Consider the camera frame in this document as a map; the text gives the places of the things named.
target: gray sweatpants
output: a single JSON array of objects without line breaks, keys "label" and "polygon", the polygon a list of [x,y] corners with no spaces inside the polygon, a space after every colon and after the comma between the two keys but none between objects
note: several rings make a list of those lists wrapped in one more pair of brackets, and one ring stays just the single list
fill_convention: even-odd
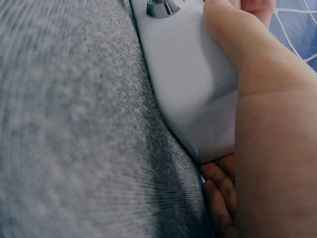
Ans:
[{"label": "gray sweatpants", "polygon": [[0,0],[0,238],[210,237],[128,0]]}]

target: white line pattern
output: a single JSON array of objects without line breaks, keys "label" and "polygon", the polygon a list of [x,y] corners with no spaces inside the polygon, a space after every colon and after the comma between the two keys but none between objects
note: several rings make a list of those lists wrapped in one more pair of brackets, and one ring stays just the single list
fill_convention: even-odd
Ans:
[{"label": "white line pattern", "polygon": [[[317,10],[310,10],[309,7],[308,7],[308,4],[306,2],[306,0],[303,0],[304,3],[305,3],[305,6],[306,6],[306,9],[307,10],[299,10],[299,9],[291,9],[291,8],[279,8],[279,7],[276,7],[275,10],[274,10],[274,14],[280,24],[280,26],[282,27],[282,31],[286,37],[286,40],[288,42],[288,44],[290,45],[290,47],[292,48],[292,50],[294,51],[294,53],[301,58],[301,56],[299,55],[299,53],[297,52],[297,50],[295,49],[295,47],[293,46],[292,42],[290,41],[287,33],[286,33],[286,30],[285,30],[285,27],[283,25],[283,22],[281,21],[281,19],[279,18],[278,16],[278,13],[281,11],[281,12],[297,12],[297,13],[307,13],[311,16],[311,18],[313,19],[313,21],[316,23],[317,25],[317,20],[314,18],[313,16],[313,13],[317,13]],[[305,62],[309,62],[310,60],[313,60],[314,58],[317,57],[317,53],[304,59]]]}]

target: finger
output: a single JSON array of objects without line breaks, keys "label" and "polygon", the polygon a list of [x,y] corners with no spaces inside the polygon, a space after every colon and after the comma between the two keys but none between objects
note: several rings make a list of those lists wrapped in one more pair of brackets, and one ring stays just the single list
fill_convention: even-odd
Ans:
[{"label": "finger", "polygon": [[212,180],[219,188],[226,206],[232,216],[237,211],[236,191],[232,180],[215,163],[201,166],[201,173],[205,180]]},{"label": "finger", "polygon": [[224,231],[232,226],[233,220],[227,210],[223,196],[215,183],[211,180],[206,181],[203,185],[203,190],[214,228]]},{"label": "finger", "polygon": [[254,57],[281,47],[259,19],[233,8],[228,0],[206,0],[204,22],[238,73]]},{"label": "finger", "polygon": [[234,154],[222,157],[218,161],[218,166],[232,179],[234,179],[235,156]]},{"label": "finger", "polygon": [[258,0],[254,4],[248,1],[241,2],[241,9],[256,16],[267,28],[272,19],[276,0]]}]

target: fingernail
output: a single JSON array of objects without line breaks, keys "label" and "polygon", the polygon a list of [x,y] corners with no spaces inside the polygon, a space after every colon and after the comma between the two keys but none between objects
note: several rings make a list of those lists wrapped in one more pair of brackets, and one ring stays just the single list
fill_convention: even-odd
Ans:
[{"label": "fingernail", "polygon": [[233,7],[229,0],[203,0],[205,4],[209,5],[223,5]]}]

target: gray sweater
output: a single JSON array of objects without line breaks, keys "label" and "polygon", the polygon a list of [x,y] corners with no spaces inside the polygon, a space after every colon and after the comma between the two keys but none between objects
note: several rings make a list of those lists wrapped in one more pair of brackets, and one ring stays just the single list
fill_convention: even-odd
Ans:
[{"label": "gray sweater", "polygon": [[211,237],[128,0],[0,0],[0,238]]}]

